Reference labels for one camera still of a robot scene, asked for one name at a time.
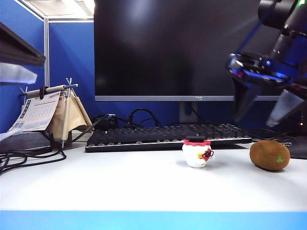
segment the beige fabric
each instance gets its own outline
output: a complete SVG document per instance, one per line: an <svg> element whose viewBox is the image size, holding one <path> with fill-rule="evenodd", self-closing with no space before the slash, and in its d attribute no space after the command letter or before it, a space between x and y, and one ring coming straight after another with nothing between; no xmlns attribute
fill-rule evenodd
<svg viewBox="0 0 307 230"><path fill-rule="evenodd" d="M67 94L68 90L61 92L56 111L46 129L53 133L55 141L67 140L68 133L73 129L83 131L92 124L74 91L71 91L70 98Z"/></svg>

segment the monitor stand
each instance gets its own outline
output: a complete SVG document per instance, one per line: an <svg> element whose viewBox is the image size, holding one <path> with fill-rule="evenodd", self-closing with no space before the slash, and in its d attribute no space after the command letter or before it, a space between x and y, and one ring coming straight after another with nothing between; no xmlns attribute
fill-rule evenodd
<svg viewBox="0 0 307 230"><path fill-rule="evenodd" d="M189 102L193 109L198 111L198 103L197 102ZM179 122L180 123L195 123L198 122L198 118L193 113L191 108L188 106L187 102L179 102Z"/></svg>

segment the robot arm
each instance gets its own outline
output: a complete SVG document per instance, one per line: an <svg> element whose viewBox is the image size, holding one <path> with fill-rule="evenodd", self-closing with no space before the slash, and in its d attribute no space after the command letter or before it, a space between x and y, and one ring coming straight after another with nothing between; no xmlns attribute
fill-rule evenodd
<svg viewBox="0 0 307 230"><path fill-rule="evenodd" d="M272 127L307 99L307 0L261 0L262 23L281 30L268 55L231 54L227 69L235 84L234 120L238 121L264 85L282 89L267 121Z"/></svg>

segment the monitor screen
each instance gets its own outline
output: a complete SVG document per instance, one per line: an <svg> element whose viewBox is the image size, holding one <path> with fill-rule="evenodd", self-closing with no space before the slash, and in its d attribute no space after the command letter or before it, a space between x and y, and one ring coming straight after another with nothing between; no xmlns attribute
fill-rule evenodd
<svg viewBox="0 0 307 230"><path fill-rule="evenodd" d="M97 0L96 101L230 101L229 54L258 23L259 0ZM269 54L261 26L244 51ZM273 100L279 91L262 91Z"/></svg>

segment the paper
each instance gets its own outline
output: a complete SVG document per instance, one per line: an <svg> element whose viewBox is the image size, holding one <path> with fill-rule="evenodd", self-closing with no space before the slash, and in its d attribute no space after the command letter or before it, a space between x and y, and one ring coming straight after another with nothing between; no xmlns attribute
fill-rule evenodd
<svg viewBox="0 0 307 230"><path fill-rule="evenodd" d="M23 110L16 122L9 130L21 128L23 131L45 130L59 102L60 92L50 93L44 96L27 99Z"/></svg>

